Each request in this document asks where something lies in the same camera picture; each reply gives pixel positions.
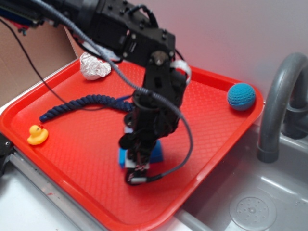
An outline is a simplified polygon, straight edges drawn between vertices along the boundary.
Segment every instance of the rubber duck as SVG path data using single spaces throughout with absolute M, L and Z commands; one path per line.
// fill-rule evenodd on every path
M 48 137 L 48 131 L 40 125 L 32 125 L 29 129 L 30 136 L 27 139 L 29 144 L 37 145 L 43 143 Z

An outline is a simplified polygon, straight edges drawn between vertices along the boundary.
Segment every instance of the white wall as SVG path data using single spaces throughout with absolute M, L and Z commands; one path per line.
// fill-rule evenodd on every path
M 308 55 L 308 0 L 130 0 L 176 35 L 189 64 L 257 86 L 266 97 L 290 53 Z

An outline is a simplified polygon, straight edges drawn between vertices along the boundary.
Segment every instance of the crumpled foil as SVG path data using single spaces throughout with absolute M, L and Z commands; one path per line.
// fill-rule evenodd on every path
M 96 80 L 108 75 L 111 72 L 111 66 L 84 52 L 80 57 L 80 71 L 86 79 Z

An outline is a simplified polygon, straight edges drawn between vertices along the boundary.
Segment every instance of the blue block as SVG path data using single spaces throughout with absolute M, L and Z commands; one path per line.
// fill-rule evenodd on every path
M 120 148 L 119 149 L 119 164 L 121 168 L 125 167 L 125 156 L 126 156 L 126 150 Z M 151 153 L 150 163 L 162 162 L 163 160 L 164 159 L 163 159 L 163 152 L 162 152 L 162 144 L 160 141 L 157 141 Z

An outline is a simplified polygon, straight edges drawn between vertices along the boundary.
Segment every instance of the gray cable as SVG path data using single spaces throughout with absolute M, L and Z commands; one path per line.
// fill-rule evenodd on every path
M 189 151 L 185 157 L 185 159 L 183 160 L 183 162 L 181 164 L 179 164 L 178 166 L 164 172 L 161 174 L 161 176 L 165 176 L 171 172 L 174 172 L 176 170 L 178 170 L 179 168 L 181 168 L 189 159 L 189 157 L 191 156 L 191 153 L 193 151 L 193 135 L 191 132 L 191 129 L 188 125 L 187 120 L 185 119 L 184 115 L 182 114 L 182 112 L 173 104 L 171 103 L 169 100 L 167 100 L 165 97 L 161 96 L 160 94 L 157 94 L 155 92 L 152 92 L 146 88 L 143 87 L 139 87 L 137 85 L 135 85 L 134 83 L 132 83 L 123 73 L 122 71 L 117 67 L 117 65 L 112 62 L 112 60 L 110 60 L 108 58 L 107 55 L 105 55 L 104 51 L 102 50 L 102 48 L 98 45 L 96 45 L 95 42 L 93 42 L 86 34 L 84 34 L 71 20 L 69 20 L 68 18 L 66 18 L 63 14 L 61 14 L 59 11 L 57 11 L 56 9 L 54 9 L 52 6 L 44 3 L 41 0 L 30 0 L 31 2 L 39 5 L 40 7 L 42 7 L 43 9 L 47 10 L 48 12 L 52 13 L 54 16 L 56 16 L 64 25 L 66 25 L 67 27 L 69 27 L 70 29 L 72 29 L 83 41 L 87 42 L 88 44 L 90 44 L 99 54 L 100 56 L 106 60 L 110 66 L 117 72 L 117 74 L 132 88 L 134 88 L 136 91 L 138 91 L 141 94 L 145 94 L 145 95 L 151 95 L 154 99 L 156 99 L 157 101 L 161 102 L 162 104 L 164 104 L 165 106 L 167 106 L 169 109 L 171 109 L 180 119 L 182 119 L 187 132 L 188 132 L 188 136 L 189 136 L 189 141 L 190 141 L 190 147 L 189 147 Z

